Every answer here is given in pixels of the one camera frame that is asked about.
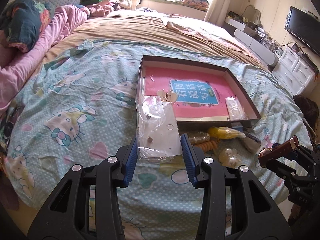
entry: robotic arm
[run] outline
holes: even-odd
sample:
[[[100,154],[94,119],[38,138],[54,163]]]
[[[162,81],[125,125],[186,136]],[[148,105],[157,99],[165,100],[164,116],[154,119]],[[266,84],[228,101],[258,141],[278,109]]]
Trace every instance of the robotic arm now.
[[[196,240],[292,239],[292,230],[278,206],[247,166],[238,169],[221,166],[205,156],[200,148],[192,146],[186,134],[181,136],[181,146],[189,181],[195,188],[204,188]],[[308,176],[298,176],[294,169],[277,161],[281,156],[298,162]],[[116,188],[127,187],[132,181],[137,159],[136,138],[133,138],[130,145],[120,147],[115,156],[97,166],[74,165],[40,209],[28,238],[125,240]],[[320,159],[299,146],[297,137],[282,145],[274,144],[271,149],[263,149],[259,161],[262,167],[284,179],[290,201],[310,210],[319,208]],[[96,185],[96,232],[90,232],[88,225],[91,185]],[[225,236],[225,186],[231,189],[232,231],[229,236]]]

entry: brown leather watch strap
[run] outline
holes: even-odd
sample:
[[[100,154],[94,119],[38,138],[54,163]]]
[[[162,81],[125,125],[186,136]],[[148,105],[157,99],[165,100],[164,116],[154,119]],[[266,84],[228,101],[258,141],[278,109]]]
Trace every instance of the brown leather watch strap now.
[[[294,135],[290,140],[287,140],[283,144],[280,144],[275,149],[271,149],[271,148],[263,149],[259,153],[259,157],[258,157],[260,166],[265,168],[268,160],[271,160],[271,159],[276,160],[282,157],[283,155],[291,152],[292,150],[295,150],[298,145],[299,145],[298,138],[297,136]]]

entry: floral pillowcase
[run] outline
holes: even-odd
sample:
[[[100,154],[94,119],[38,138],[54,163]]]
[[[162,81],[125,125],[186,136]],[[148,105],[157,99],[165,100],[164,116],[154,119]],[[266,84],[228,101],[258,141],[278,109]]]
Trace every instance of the floral pillowcase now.
[[[8,46],[24,53],[31,50],[51,22],[53,14],[54,6],[50,4],[15,0],[0,19],[0,29],[4,30]]]

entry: blue bow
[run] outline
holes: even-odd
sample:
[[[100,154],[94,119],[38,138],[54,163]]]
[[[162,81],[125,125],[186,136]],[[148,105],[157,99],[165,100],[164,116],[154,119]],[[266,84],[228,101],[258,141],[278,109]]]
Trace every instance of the blue bow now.
[[[52,133],[51,133],[51,137],[52,138],[57,138],[58,137],[58,133],[61,132],[61,130],[59,128],[55,128]],[[67,134],[64,134],[64,139],[61,140],[64,146],[69,146],[71,143],[71,137]]]

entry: brown furry object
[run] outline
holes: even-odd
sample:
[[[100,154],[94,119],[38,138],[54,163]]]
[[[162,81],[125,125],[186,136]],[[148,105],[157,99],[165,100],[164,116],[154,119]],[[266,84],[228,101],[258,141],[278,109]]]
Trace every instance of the brown furry object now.
[[[319,109],[317,104],[302,95],[293,96],[294,102],[300,108],[310,127],[315,130],[317,119],[319,117]]]

